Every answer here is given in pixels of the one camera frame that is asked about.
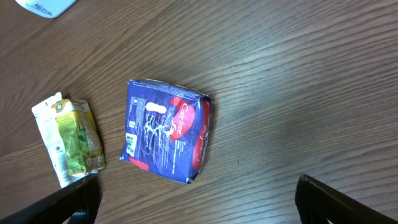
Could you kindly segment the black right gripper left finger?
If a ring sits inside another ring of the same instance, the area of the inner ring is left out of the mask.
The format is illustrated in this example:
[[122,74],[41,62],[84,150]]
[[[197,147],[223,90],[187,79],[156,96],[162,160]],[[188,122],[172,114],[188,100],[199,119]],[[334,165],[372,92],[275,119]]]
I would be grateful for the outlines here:
[[96,174],[89,174],[1,219],[1,223],[94,223],[101,199],[99,178]]

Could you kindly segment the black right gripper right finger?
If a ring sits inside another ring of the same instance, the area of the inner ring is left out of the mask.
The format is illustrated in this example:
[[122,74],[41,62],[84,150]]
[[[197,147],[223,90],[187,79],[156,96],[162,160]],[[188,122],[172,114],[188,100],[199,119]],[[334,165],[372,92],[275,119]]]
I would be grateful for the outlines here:
[[295,204],[305,224],[397,224],[351,197],[304,174],[298,179]]

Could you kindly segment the white tube gold cap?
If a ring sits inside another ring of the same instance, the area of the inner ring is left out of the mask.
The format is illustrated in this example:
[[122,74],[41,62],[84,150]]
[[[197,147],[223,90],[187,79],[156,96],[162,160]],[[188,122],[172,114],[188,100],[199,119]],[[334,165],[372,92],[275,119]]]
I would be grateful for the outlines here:
[[55,110],[52,105],[63,98],[60,92],[48,97],[32,107],[40,135],[50,156],[53,168],[62,188],[85,177],[74,177],[68,173],[65,148],[55,122]]

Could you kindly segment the purple Carefree pad pack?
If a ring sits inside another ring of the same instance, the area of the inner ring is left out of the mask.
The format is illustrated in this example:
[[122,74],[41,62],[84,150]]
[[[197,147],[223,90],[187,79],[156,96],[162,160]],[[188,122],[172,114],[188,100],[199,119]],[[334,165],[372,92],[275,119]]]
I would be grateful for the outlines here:
[[204,93],[157,80],[130,80],[120,159],[191,184],[205,159],[212,115],[213,100]]

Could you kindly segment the green yellow snack pouch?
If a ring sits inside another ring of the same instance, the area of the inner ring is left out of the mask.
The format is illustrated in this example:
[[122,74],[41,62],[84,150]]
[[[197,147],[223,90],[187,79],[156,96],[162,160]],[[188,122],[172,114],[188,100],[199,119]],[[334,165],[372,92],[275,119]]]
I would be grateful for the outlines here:
[[52,105],[62,139],[68,173],[83,177],[106,166],[98,128],[84,100],[62,99]]

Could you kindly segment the white barcode scanner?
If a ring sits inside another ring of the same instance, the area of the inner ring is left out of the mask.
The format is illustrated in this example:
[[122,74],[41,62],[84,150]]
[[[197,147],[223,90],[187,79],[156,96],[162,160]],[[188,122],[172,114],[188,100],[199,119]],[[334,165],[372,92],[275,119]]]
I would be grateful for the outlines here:
[[24,9],[47,19],[58,17],[75,2],[76,0],[16,0]]

